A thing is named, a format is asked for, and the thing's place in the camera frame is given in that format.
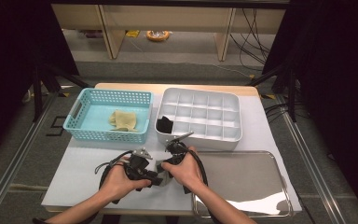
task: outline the black curtain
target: black curtain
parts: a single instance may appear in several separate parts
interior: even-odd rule
[[[310,115],[358,197],[358,1],[335,1],[301,66]]]
[[[78,75],[49,2],[0,0],[0,141],[39,63]]]

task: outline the black handheld controller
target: black handheld controller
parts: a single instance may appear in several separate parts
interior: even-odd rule
[[[151,184],[148,186],[149,188],[152,187],[152,185],[159,186],[161,184],[162,178],[158,177],[158,173],[145,169],[146,166],[149,164],[149,161],[147,159],[152,160],[153,158],[148,154],[148,152],[144,148],[139,150],[129,151],[128,153],[131,153],[131,156],[127,161],[120,159],[123,156],[122,154],[119,157],[115,158],[114,160],[103,163],[99,167],[97,167],[95,173],[98,172],[99,168],[106,165],[105,169],[103,170],[103,175],[101,176],[99,188],[101,188],[104,180],[109,174],[109,171],[113,168],[113,166],[116,165],[117,161],[123,162],[124,171],[130,180],[148,179],[151,181]],[[112,203],[115,204],[117,204],[118,202],[119,200],[112,201]]]
[[[183,158],[185,157],[186,153],[188,152],[188,148],[185,145],[185,143],[183,143],[181,141],[182,141],[182,139],[189,137],[193,133],[194,132],[183,134],[183,135],[181,135],[179,137],[175,137],[173,140],[167,142],[165,149],[167,151],[171,152],[172,157],[165,160],[166,162],[168,162],[172,165],[177,165],[182,162]],[[164,171],[164,169],[162,169],[162,167],[161,167],[161,164],[159,164],[157,166],[157,171],[159,173]],[[191,192],[185,186],[183,186],[183,190],[185,191],[185,194],[188,194]]]

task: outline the beige cloth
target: beige cloth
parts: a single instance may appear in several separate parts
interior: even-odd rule
[[[137,133],[138,130],[135,129],[136,125],[136,114],[135,112],[125,112],[122,110],[115,110],[109,118],[109,123],[116,126],[112,131],[120,132],[134,132]]]

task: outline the white plastic organizer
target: white plastic organizer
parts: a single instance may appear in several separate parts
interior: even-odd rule
[[[173,123],[171,132],[158,129],[163,117]],[[225,92],[169,88],[162,96],[155,127],[163,144],[193,131],[184,141],[188,146],[232,150],[242,137],[240,99]]]

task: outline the blue plastic basket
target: blue plastic basket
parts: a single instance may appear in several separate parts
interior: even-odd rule
[[[153,107],[153,93],[148,91],[116,91],[84,89],[77,97],[63,128],[79,140],[112,141],[142,144]],[[115,110],[135,112],[135,132],[111,131],[109,117]]]

